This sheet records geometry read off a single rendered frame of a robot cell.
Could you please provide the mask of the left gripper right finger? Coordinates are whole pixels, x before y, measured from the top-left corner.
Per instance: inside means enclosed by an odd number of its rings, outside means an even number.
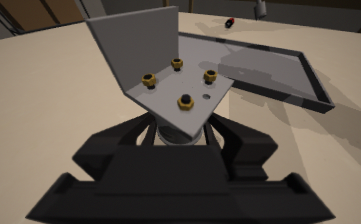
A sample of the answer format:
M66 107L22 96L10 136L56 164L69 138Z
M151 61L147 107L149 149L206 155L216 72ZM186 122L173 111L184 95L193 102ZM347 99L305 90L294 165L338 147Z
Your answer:
M220 147L211 125L223 137L223 148ZM234 166L262 167L278 149L278 144L270 135L214 112L203 128L206 145L214 145L219 148L227 172Z

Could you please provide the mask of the dark blue nut driver barrel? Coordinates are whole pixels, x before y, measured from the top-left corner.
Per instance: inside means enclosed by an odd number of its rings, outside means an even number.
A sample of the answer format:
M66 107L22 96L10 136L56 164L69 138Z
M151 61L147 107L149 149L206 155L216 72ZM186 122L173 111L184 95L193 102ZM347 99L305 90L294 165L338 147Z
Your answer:
M255 21L262 19L266 16L265 1L256 0L257 5L254 7Z

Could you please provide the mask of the grey metal l-shaped bracket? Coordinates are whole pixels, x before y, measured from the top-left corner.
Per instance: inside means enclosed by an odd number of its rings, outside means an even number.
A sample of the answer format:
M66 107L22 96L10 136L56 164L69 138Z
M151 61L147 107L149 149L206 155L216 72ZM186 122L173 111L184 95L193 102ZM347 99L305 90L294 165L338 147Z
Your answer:
M179 72L174 71L171 61L179 58L178 7L84 21L123 94L192 142L234 80L217 74L207 85L206 70L184 62ZM142 83L149 73L156 78L152 90ZM194 100L190 111L177 105L184 94Z

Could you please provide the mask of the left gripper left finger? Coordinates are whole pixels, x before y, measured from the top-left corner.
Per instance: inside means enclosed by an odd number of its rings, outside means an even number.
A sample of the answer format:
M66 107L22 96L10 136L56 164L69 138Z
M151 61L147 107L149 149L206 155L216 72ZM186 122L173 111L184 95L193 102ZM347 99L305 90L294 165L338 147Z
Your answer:
M137 138L147 127L141 145L154 145L157 123L154 115L149 112L92 134L84 144L137 145Z

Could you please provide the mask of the dark grey cylinder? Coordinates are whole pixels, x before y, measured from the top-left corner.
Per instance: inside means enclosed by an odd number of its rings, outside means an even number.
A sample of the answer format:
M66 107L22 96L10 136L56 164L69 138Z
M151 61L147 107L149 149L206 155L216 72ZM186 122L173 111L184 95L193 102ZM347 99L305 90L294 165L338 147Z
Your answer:
M191 97L188 94L184 94L181 97L181 101L185 104L189 103L190 99ZM204 128L202 127L196 137L191 142L186 137L184 137L183 135L172 129L170 126L159 120L157 117L155 117L155 120L157 123L157 134L160 140L166 145L194 145L200 140L204 131Z

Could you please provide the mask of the brass hex nut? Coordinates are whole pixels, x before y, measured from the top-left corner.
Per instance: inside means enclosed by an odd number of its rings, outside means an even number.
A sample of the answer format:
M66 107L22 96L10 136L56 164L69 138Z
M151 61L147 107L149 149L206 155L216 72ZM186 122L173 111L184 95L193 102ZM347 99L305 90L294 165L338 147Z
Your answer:
M173 68L181 68L182 66L183 66L183 60L181 60L181 59L173 59L172 61L171 61L171 66L173 67Z
M190 111L191 108L194 106L194 100L191 98L190 102L185 104L181 101L181 97L177 100L177 105L178 105L179 109L182 111Z
M213 82L216 80L217 72L214 70L206 70L204 73L203 79L205 79L208 82Z
M142 83L144 86L152 86L156 83L156 78L154 74L146 74L142 76Z

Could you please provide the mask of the red hand nut driver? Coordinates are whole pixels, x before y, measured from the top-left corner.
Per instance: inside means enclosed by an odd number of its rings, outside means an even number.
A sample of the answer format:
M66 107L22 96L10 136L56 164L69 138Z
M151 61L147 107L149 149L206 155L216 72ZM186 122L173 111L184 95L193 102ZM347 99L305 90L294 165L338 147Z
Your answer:
M227 25L227 24L228 25ZM228 19L225 23L225 28L230 28L234 24L234 18Z

